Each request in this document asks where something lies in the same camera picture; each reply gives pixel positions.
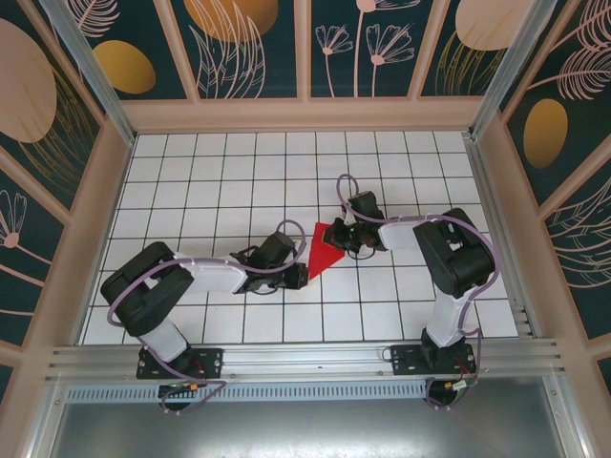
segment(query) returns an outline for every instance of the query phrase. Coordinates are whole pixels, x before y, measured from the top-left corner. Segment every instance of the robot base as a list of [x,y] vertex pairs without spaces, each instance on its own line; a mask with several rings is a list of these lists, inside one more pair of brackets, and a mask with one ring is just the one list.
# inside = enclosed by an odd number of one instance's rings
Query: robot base
[[[195,378],[219,379],[222,368],[222,348],[190,348],[188,366],[179,369],[186,375]],[[136,378],[139,380],[176,379],[153,358],[144,348],[138,353]]]
[[464,338],[453,345],[438,348],[426,339],[425,334],[426,330],[421,344],[389,348],[394,375],[459,375],[461,364],[475,373],[474,350]]

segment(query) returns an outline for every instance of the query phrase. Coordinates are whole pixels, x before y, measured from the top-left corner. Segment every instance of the red object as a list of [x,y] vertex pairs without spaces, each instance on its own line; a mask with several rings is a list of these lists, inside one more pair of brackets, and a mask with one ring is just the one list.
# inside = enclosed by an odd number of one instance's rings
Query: red object
[[324,224],[323,222],[317,222],[314,226],[314,237],[312,238],[312,247],[307,264],[310,280],[325,272],[346,254],[344,251],[323,242],[323,235],[329,227],[331,227],[330,224]]

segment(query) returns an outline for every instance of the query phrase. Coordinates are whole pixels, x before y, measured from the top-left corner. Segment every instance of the metal floor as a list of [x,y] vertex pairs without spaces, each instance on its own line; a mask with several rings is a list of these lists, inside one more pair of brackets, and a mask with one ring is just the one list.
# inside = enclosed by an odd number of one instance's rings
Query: metal floor
[[71,405],[53,458],[556,458],[539,380],[482,380],[456,409],[421,399],[214,403],[184,417],[154,405]]

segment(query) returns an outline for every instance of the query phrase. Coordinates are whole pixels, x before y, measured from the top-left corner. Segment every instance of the black mounting plate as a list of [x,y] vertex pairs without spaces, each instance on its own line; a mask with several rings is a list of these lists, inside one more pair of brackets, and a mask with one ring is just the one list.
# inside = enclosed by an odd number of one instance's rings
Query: black mounting plate
[[473,348],[464,343],[452,348],[452,351],[442,352],[435,367],[430,367],[422,354],[421,345],[393,345],[386,351],[390,352],[392,373],[394,375],[442,375],[460,374],[460,362],[472,373],[475,373],[475,357]]
[[[191,364],[184,371],[186,375],[197,378],[219,379],[222,369],[222,348],[194,348]],[[139,380],[176,379],[153,358],[153,355],[141,348],[137,364],[136,378]]]

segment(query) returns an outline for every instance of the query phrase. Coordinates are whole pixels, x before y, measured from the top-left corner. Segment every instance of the yellow circle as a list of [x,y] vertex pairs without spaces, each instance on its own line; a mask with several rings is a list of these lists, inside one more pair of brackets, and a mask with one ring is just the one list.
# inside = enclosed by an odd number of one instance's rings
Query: yellow circle
[[509,47],[532,0],[461,0],[456,34],[468,48],[497,51]]
[[278,0],[184,0],[184,6],[200,29],[213,38],[232,43],[248,38],[244,34],[238,36],[240,24],[234,3],[244,21],[246,17],[252,19],[259,35],[268,32],[278,17]]
[[537,102],[526,119],[524,154],[538,169],[549,166],[562,150],[569,128],[564,107],[551,98]]
[[155,86],[155,69],[135,46],[110,40],[97,45],[94,54],[115,89],[128,94],[142,94]]
[[0,19],[0,132],[34,143],[55,118],[53,67],[24,31]]

